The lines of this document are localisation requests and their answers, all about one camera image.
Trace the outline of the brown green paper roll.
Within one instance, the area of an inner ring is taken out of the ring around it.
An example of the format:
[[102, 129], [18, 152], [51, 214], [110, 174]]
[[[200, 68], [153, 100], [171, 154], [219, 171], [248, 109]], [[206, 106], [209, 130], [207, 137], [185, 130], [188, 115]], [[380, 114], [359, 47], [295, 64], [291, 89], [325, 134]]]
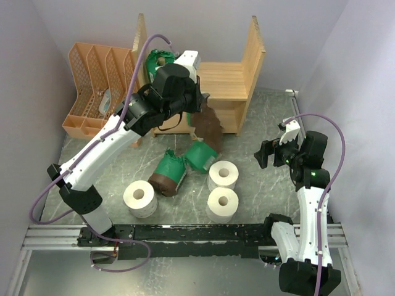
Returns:
[[222, 151], [223, 127], [208, 105], [199, 113], [189, 113], [188, 124], [193, 141], [183, 157], [192, 170], [205, 173]]

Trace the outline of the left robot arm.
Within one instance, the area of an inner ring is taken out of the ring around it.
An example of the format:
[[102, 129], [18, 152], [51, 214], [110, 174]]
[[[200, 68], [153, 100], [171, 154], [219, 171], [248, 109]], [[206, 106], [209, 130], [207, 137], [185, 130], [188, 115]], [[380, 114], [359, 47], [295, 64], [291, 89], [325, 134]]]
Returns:
[[48, 173], [62, 200], [79, 214], [101, 246], [113, 243], [115, 230], [102, 207], [95, 179], [113, 158], [151, 129], [184, 112], [200, 112], [205, 97], [200, 91], [197, 63], [174, 62], [160, 67], [152, 83], [129, 91], [104, 127], [68, 162], [52, 165]]

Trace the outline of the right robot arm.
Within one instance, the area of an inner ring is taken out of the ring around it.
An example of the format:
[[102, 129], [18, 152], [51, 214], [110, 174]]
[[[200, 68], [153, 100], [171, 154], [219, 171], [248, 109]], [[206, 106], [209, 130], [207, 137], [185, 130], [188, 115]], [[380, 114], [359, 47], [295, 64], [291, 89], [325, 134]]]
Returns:
[[296, 234], [287, 216], [270, 215], [262, 230], [263, 241], [278, 247], [281, 291], [294, 295], [330, 295], [341, 282], [341, 272], [333, 267], [327, 234], [327, 211], [331, 185], [336, 179], [322, 167], [328, 143], [325, 134], [306, 131], [298, 141], [301, 126], [298, 114], [278, 125], [280, 138], [262, 141], [254, 153], [262, 169], [269, 156], [273, 166], [288, 166], [300, 208], [300, 233]]

